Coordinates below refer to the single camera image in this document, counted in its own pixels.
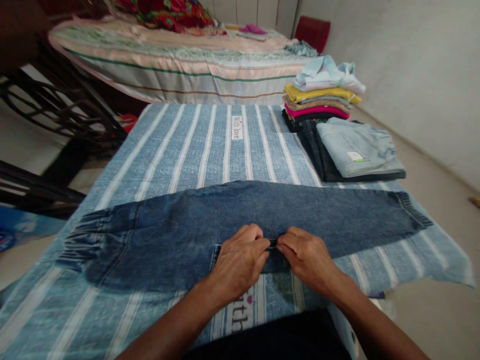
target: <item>red object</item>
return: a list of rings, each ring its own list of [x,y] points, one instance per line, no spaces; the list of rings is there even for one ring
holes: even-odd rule
[[[130,132],[134,128],[135,124],[139,120],[138,117],[136,117],[135,115],[132,115],[132,114],[123,114],[121,116],[121,119],[125,122],[122,125],[122,127],[123,127],[123,130],[125,130],[125,132],[127,134],[130,134]]]
[[[300,16],[295,31],[295,39],[305,41],[318,51],[319,54],[325,48],[330,34],[330,21],[323,21],[308,16]]]

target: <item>blue denim jeans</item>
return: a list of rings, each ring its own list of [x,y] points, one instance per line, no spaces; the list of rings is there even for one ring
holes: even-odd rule
[[[237,181],[87,214],[56,264],[116,291],[188,290],[212,270],[222,243],[252,223],[271,240],[302,228],[323,238],[333,258],[432,225],[406,192]],[[289,268],[273,249],[263,272]]]
[[[405,171],[388,131],[336,117],[316,130],[344,178]]]

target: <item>pink folded shirt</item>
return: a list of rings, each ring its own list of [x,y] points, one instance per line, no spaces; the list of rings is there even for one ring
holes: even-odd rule
[[[285,109],[286,109],[286,112],[292,118],[296,118],[302,115],[318,114],[318,113],[334,114],[337,118],[344,119],[344,120],[347,120],[350,117],[350,114],[347,114],[342,110],[340,110],[339,108],[336,108],[333,106],[315,106],[315,107],[309,107],[308,109],[293,111],[292,109],[289,108],[287,103],[285,103]]]

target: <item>light blue folded shirt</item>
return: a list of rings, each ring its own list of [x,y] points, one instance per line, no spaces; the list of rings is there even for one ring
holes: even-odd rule
[[[355,77],[355,64],[342,62],[337,67],[330,55],[319,56],[307,63],[293,80],[293,85],[304,92],[336,87],[356,94],[365,92],[365,85]]]
[[[386,130],[337,117],[317,124],[316,130],[344,178],[405,170]]]

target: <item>bed sheet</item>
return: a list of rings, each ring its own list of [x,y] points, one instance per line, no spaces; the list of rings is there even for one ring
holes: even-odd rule
[[[149,30],[121,20],[73,20],[50,44],[117,90],[148,103],[279,104],[283,88],[311,60],[274,30],[256,41]]]
[[[62,241],[86,213],[185,189],[237,180],[403,191],[396,181],[322,183],[280,106],[152,104],[50,248],[0,311],[5,359],[112,359],[185,290],[115,294],[53,266]],[[240,116],[243,139],[232,137]],[[417,209],[425,212],[417,203]],[[366,294],[430,277],[475,286],[472,264],[438,226],[335,260]],[[208,323],[195,346],[326,305],[289,273],[262,274],[255,286]]]

